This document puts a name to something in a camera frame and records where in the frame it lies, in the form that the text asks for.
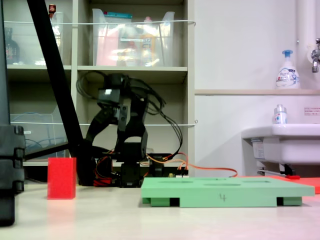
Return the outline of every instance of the shelf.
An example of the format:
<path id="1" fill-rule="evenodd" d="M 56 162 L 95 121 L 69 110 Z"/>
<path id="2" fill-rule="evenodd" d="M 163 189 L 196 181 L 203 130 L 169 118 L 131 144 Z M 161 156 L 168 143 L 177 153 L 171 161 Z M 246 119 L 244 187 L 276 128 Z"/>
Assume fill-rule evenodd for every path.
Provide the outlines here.
<path id="1" fill-rule="evenodd" d="M 29 160 L 29 161 L 24 161 L 23 162 L 24 167 L 43 167 L 43 166 L 48 166 L 48 160 Z"/>
<path id="2" fill-rule="evenodd" d="M 113 162 L 114 167 L 121 167 L 121 164 L 122 164 L 122 162 Z M 180 164 L 181 164 L 180 162 L 170 162 L 170 163 L 167 163 L 165 166 L 166 167 L 179 167 Z M 48 166 L 48 160 L 44 160 L 44 161 L 29 160 L 29 161 L 23 162 L 23 166 L 24 167 Z"/>
<path id="3" fill-rule="evenodd" d="M 320 95 L 320 89 L 196 89 L 195 95 Z"/>
<path id="4" fill-rule="evenodd" d="M 122 162 L 113 162 L 112 165 L 113 167 L 121 167 Z M 167 164 L 165 164 L 165 167 L 179 167 L 181 165 L 181 162 L 169 162 Z"/>
<path id="5" fill-rule="evenodd" d="M 146 67 L 146 66 L 134 66 L 134 67 L 119 67 L 119 66 L 78 66 L 78 71 L 101 71 L 105 74 L 122 73 L 129 75 L 132 78 L 138 78 L 145 81 L 148 84 L 183 84 L 187 73 L 187 67 Z M 103 78 L 98 74 L 91 74 L 88 77 L 91 83 L 101 83 Z"/>
<path id="6" fill-rule="evenodd" d="M 64 72 L 66 78 L 71 79 L 71 66 L 66 65 Z M 7 65 L 8 79 L 10 82 L 48 83 L 49 75 L 47 66 L 42 65 Z"/>
<path id="7" fill-rule="evenodd" d="M 184 0 L 91 0 L 92 4 L 182 5 Z"/>

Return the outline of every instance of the red cube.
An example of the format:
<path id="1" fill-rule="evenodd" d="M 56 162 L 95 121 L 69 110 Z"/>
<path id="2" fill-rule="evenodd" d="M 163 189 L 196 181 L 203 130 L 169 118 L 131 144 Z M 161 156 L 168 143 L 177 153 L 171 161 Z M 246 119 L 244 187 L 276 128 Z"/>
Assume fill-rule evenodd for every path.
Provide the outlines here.
<path id="1" fill-rule="evenodd" d="M 48 159 L 48 199 L 74 199 L 76 196 L 76 158 Z"/>

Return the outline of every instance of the faucet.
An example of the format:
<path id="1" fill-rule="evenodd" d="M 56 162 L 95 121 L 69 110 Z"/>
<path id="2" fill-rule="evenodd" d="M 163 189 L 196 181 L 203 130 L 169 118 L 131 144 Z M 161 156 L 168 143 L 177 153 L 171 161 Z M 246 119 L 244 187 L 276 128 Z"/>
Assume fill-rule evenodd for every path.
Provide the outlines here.
<path id="1" fill-rule="evenodd" d="M 320 61 L 320 38 L 317 38 L 315 42 L 317 44 L 317 49 L 313 50 L 311 53 L 312 72 L 318 73 L 319 72 L 318 62 Z"/>

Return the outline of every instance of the clear plastic container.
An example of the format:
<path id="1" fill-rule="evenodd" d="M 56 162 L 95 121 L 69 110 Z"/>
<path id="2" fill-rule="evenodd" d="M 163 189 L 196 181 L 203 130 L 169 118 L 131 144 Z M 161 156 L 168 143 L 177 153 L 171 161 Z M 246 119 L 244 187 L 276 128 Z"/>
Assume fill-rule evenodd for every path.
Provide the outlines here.
<path id="1" fill-rule="evenodd" d="M 62 63 L 71 64 L 72 25 L 67 15 L 56 12 L 51 20 L 52 29 L 58 45 Z M 14 65 L 46 65 L 37 32 L 33 24 L 4 23 L 5 28 L 12 29 L 12 41 L 17 44 L 18 56 L 9 64 Z"/>
<path id="2" fill-rule="evenodd" d="M 10 121 L 12 125 L 23 127 L 26 153 L 67 141 L 58 107 L 55 108 L 52 114 L 36 112 L 10 114 Z M 65 155 L 65 151 L 60 151 L 40 157 L 40 159 L 66 157 Z"/>
<path id="3" fill-rule="evenodd" d="M 119 67 L 172 67 L 172 22 L 107 24 L 100 9 L 93 9 L 93 65 Z M 167 12 L 163 21 L 174 20 Z"/>

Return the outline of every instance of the glass bottle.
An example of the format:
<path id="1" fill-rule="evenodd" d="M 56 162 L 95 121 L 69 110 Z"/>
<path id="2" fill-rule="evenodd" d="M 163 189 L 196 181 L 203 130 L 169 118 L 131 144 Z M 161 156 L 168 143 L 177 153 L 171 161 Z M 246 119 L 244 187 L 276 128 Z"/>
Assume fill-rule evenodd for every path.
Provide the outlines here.
<path id="1" fill-rule="evenodd" d="M 18 44 L 12 40 L 12 32 L 12 27 L 4 28 L 6 64 L 19 63 L 20 58 L 20 49 Z"/>

